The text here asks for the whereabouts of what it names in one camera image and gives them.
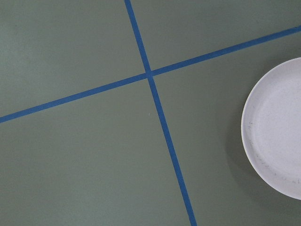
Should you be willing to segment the white plate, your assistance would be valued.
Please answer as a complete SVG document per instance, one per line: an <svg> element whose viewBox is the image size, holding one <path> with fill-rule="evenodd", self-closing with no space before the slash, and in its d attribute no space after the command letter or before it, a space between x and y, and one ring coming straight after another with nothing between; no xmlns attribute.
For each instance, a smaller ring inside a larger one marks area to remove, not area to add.
<svg viewBox="0 0 301 226"><path fill-rule="evenodd" d="M268 71L252 88L241 138L256 173L276 191L301 198L301 59Z"/></svg>

